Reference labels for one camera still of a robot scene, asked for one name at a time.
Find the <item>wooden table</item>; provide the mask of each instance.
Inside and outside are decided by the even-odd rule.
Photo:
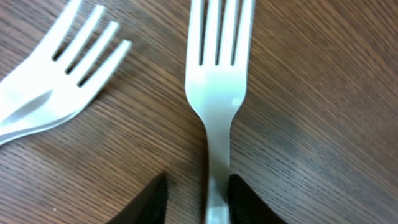
[[[0,77],[66,3],[0,2]],[[121,25],[104,56],[134,46],[79,116],[0,147],[0,223],[104,223],[162,171],[167,223],[199,223],[206,136],[183,88],[190,1],[86,0],[66,42],[95,4],[108,8],[95,37]],[[257,0],[231,172],[288,223],[398,223],[397,61],[395,0]]]

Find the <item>fork handle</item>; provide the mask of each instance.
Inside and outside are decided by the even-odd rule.
[[[231,124],[206,126],[209,157],[209,179],[206,224],[229,224],[227,203],[229,179],[229,133]]]

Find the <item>fork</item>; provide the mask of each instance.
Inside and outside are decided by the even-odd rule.
[[[71,4],[76,4],[78,1],[72,0],[67,7],[70,7]],[[119,27],[117,22],[109,23],[94,43],[94,46],[68,75],[59,73],[58,70],[59,67],[67,69],[68,65],[66,64],[73,61],[72,58],[75,58],[74,53],[80,51],[80,48],[84,45],[83,43],[86,42],[86,39],[94,29],[94,27],[91,28],[92,24],[96,24],[95,21],[99,19],[98,16],[103,11],[103,6],[96,6],[90,18],[83,25],[82,30],[79,31],[70,46],[60,56],[60,59],[54,62],[52,66],[49,66],[48,69],[51,72],[45,75],[38,74],[42,78],[38,81],[48,80],[49,83],[38,83],[42,89],[34,91],[38,94],[37,97],[33,97],[0,123],[0,146],[15,138],[45,131],[72,119],[93,100],[108,82],[130,49],[130,41],[123,40],[97,71],[81,86],[79,85],[111,41]],[[90,27],[89,34],[87,34],[87,27]]]
[[[229,137],[232,120],[246,94],[254,5],[254,0],[243,0],[236,36],[239,1],[226,1],[221,34],[221,1],[209,1],[202,49],[204,0],[191,3],[185,93],[205,125],[208,140],[207,224],[229,223]]]
[[[34,98],[48,92],[54,78],[66,75],[69,66],[89,40],[105,11],[103,6],[96,6],[70,46],[54,60],[53,56],[60,48],[80,3],[81,0],[71,0],[35,50],[0,83],[0,121]],[[101,51],[105,45],[98,47],[100,48],[97,51]]]

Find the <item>fork tine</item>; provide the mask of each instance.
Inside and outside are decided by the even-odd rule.
[[[55,54],[79,10],[80,3],[81,0],[71,0],[65,6],[54,25],[37,46],[41,54],[51,54],[51,57]]]
[[[218,37],[220,36],[220,0],[211,0],[207,9],[203,64],[215,65]]]
[[[91,16],[87,19],[83,27],[80,29],[79,33],[77,33],[76,37],[70,43],[65,52],[61,54],[61,57],[59,58],[59,63],[62,64],[62,67],[67,68],[73,62],[73,60],[82,50],[83,46],[89,40],[89,37],[91,36],[104,11],[104,6],[97,5],[94,8]]]
[[[119,24],[112,21],[105,31],[101,34],[99,39],[95,42],[94,46],[83,57],[81,62],[72,70],[70,77],[79,83],[87,74],[88,70],[94,65],[98,57],[102,54],[105,48],[111,41],[114,33],[118,30]]]
[[[95,71],[93,76],[83,84],[82,89],[84,89],[88,96],[94,98],[97,93],[101,91],[102,87],[105,86],[115,69],[127,55],[127,51],[130,49],[131,45],[132,43],[128,40],[122,41],[100,68]]]
[[[203,30],[203,6],[204,0],[192,0],[189,19],[187,64],[200,63],[201,38]]]
[[[221,33],[221,48],[219,64],[231,65],[232,50],[235,39],[236,18],[238,16],[238,0],[228,0],[225,5],[223,32]]]
[[[249,62],[250,40],[254,18],[255,0],[244,0],[236,43],[235,65],[246,67]]]

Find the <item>brown wooden surface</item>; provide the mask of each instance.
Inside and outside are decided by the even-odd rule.
[[[0,77],[66,0],[0,1]],[[0,223],[104,223],[163,170],[167,223],[199,223],[206,137],[183,89],[189,0],[97,3],[134,42],[102,94],[0,147]],[[231,171],[289,223],[398,223],[398,3],[257,0]]]

